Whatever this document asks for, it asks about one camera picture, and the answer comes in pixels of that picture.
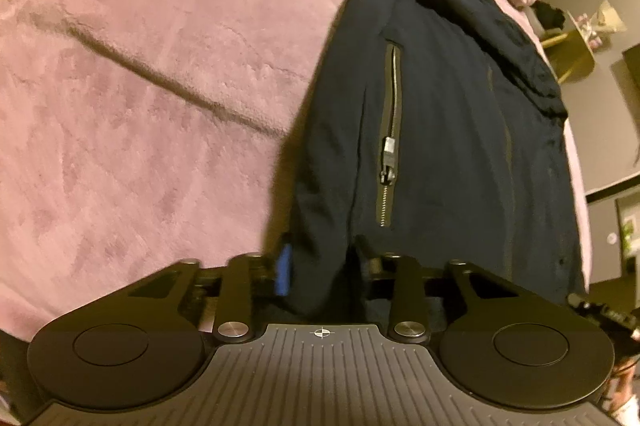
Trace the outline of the paper-wrapped flower bouquet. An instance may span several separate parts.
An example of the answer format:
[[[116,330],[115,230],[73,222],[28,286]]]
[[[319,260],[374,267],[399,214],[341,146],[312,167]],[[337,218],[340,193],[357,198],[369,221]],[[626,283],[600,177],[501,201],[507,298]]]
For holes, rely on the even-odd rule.
[[[580,34],[592,51],[608,45],[613,34],[627,30],[625,22],[609,0],[603,0],[595,13],[579,15],[576,22]]]

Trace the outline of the black wall television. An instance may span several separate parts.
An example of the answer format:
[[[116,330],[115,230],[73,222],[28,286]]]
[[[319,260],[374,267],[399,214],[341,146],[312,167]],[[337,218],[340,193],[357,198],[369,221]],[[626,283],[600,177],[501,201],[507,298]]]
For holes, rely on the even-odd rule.
[[[640,88],[640,44],[627,48],[623,52],[623,58],[632,81]]]

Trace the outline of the dark navy jacket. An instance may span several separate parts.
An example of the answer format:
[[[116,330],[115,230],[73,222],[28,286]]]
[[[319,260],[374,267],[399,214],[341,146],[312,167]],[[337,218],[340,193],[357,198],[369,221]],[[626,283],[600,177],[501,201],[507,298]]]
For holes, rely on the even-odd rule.
[[[553,302],[582,291],[566,118],[496,0],[346,0],[306,119],[286,303],[357,315],[362,251],[469,261]]]

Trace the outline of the yellow side table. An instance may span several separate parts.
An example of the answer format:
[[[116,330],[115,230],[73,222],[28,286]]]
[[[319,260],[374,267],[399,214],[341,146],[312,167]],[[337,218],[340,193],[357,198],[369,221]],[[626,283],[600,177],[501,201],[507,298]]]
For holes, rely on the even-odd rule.
[[[544,55],[559,84],[585,79],[596,68],[596,58],[578,21],[569,11],[564,15],[563,30],[548,31],[541,39]]]

